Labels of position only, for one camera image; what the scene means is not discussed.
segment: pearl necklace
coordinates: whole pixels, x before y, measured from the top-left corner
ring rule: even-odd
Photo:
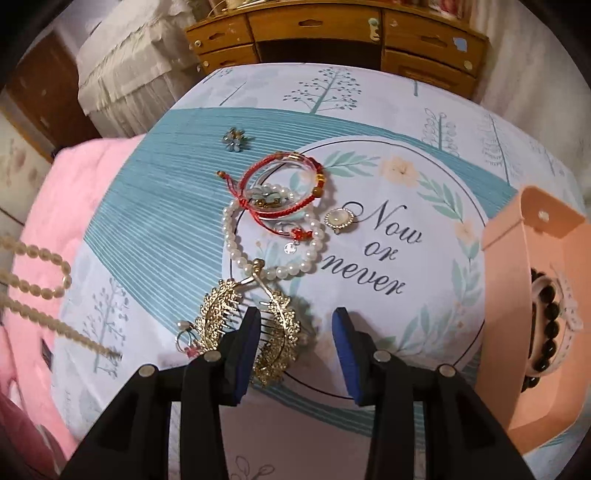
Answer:
[[[294,199],[295,193],[290,189],[281,187],[281,185],[270,185],[264,184],[262,186],[263,193],[278,193],[281,198]],[[254,193],[252,191],[246,192],[247,197],[252,197]],[[240,268],[243,273],[250,277],[252,275],[252,264],[248,261],[248,258],[242,252],[238,244],[236,243],[236,225],[233,219],[233,214],[240,208],[238,200],[233,199],[230,201],[227,207],[222,210],[222,234],[224,236],[224,247],[230,254],[230,259]],[[300,262],[290,262],[287,265],[279,265],[277,267],[268,266],[261,272],[260,277],[264,277],[267,280],[285,280],[289,276],[295,276],[299,273],[307,273],[312,269],[313,262],[320,259],[319,252],[324,248],[324,225],[318,220],[313,213],[312,205],[308,205],[303,209],[304,221],[310,226],[312,231],[312,240],[309,243],[309,248],[304,252],[304,259]],[[296,245],[295,242],[289,242],[285,246],[287,252],[288,246],[292,244]]]
[[[72,269],[70,264],[63,260],[58,254],[51,253],[47,248],[39,249],[39,247],[36,245],[26,245],[23,242],[17,242],[10,236],[0,237],[0,247],[6,250],[14,251],[14,253],[17,255],[26,254],[30,258],[40,258],[45,262],[51,261],[51,263],[60,267],[61,272],[64,274],[61,285],[50,289],[41,288],[36,284],[30,284],[26,280],[18,278],[18,276],[14,273],[7,272],[6,270],[0,270],[0,280],[5,281],[11,287],[18,288],[21,290],[21,292],[28,293],[34,297],[41,297],[44,300],[51,300],[53,298],[59,299],[63,297],[65,295],[65,291],[72,286],[72,277],[70,276]],[[32,309],[29,305],[24,305],[19,301],[13,300],[8,295],[1,292],[0,307],[9,308],[11,312],[18,313],[22,318],[29,319],[33,323],[38,323],[43,327],[47,327],[52,332],[56,332],[58,335],[65,336],[74,342],[80,343],[93,352],[99,353],[109,358],[121,358],[121,354],[119,352],[90,340],[88,337],[82,335],[70,327],[67,323],[55,319],[54,317],[43,312],[39,312],[37,309]]]

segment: silver charm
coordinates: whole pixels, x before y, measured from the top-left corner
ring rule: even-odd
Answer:
[[[324,224],[333,229],[338,235],[343,228],[347,228],[355,220],[355,215],[346,208],[334,208],[324,216]]]
[[[283,251],[286,254],[292,255],[292,254],[294,254],[294,253],[297,252],[297,246],[296,245],[298,245],[298,244],[299,244],[299,242],[288,242],[288,243],[285,244],[285,247],[283,248]]]
[[[246,148],[248,140],[249,138],[244,136],[244,130],[238,130],[236,127],[232,127],[222,139],[226,144],[226,149],[234,152],[240,152]]]

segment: round pendant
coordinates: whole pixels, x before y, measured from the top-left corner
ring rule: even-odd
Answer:
[[[347,228],[355,220],[355,215],[346,208],[334,208],[324,216],[325,225],[331,227],[336,234]]]
[[[296,243],[295,242],[288,242],[285,244],[285,247],[283,247],[283,251],[286,254],[294,254],[297,251],[297,247],[296,247]]]

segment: red string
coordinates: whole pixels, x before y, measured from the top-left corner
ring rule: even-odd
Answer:
[[[301,154],[297,154],[297,153],[277,152],[277,153],[273,153],[271,155],[266,156],[262,160],[259,160],[254,165],[252,165],[244,173],[244,175],[241,177],[240,181],[238,182],[238,185],[236,185],[236,182],[234,181],[234,179],[230,175],[228,175],[226,172],[219,171],[219,172],[217,172],[217,174],[221,178],[226,180],[226,184],[228,185],[229,192],[238,201],[239,205],[242,208],[244,208],[245,210],[247,210],[251,214],[254,221],[256,223],[258,223],[261,227],[263,227],[265,230],[267,230],[271,233],[274,233],[276,235],[292,236],[297,241],[308,240],[312,237],[312,231],[305,231],[301,228],[294,228],[290,233],[279,232],[279,231],[269,228],[267,225],[265,225],[263,223],[262,219],[275,219],[275,218],[281,218],[281,217],[285,217],[287,215],[291,215],[292,213],[297,212],[298,210],[301,210],[302,208],[306,207],[311,202],[313,202],[314,199],[316,198],[314,195],[307,196],[305,199],[290,206],[289,208],[287,208],[285,210],[274,211],[274,212],[258,212],[257,210],[255,210],[254,206],[250,203],[249,199],[247,199],[244,195],[248,181],[251,179],[251,177],[258,170],[260,170],[261,168],[265,167],[266,165],[268,165],[269,163],[271,163],[275,160],[281,160],[286,157],[291,157],[292,159],[295,157],[302,164],[304,164],[305,166],[307,166],[311,170],[313,170],[317,174],[317,177],[318,177],[318,182],[317,182],[316,186],[319,188],[324,187],[324,178],[322,176],[322,165],[320,163],[318,163],[316,160],[314,160],[312,157],[306,157],[305,155],[301,155]]]

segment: printed tablecloth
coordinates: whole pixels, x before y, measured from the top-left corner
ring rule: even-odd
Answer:
[[[227,151],[230,127],[249,148]],[[312,274],[280,281],[309,334],[284,381],[251,388],[222,409],[232,478],[362,478],[373,412],[349,398],[330,332],[338,306],[357,327],[413,365],[447,362],[474,382],[484,323],[486,221],[517,189],[535,184],[584,213],[572,173],[538,142],[480,106],[381,72],[318,64],[222,69],[195,86],[147,134],[98,207],[73,266],[61,317],[123,352],[110,361],[56,342],[53,394],[82,437],[143,363],[186,362],[176,323],[193,319],[218,278],[241,273],[223,251],[221,210],[230,199],[216,177],[238,178],[278,150],[324,165],[317,203],[354,211],[349,232],[328,235]],[[304,189],[307,173],[279,168],[267,180]],[[303,254],[248,216],[238,221],[249,258],[268,265]],[[263,299],[252,290],[248,300]],[[591,420],[586,407],[567,433],[528,455],[553,478]],[[178,406],[171,427],[178,457]],[[424,477],[422,406],[415,406],[415,475]],[[178,465],[171,463],[173,474]]]

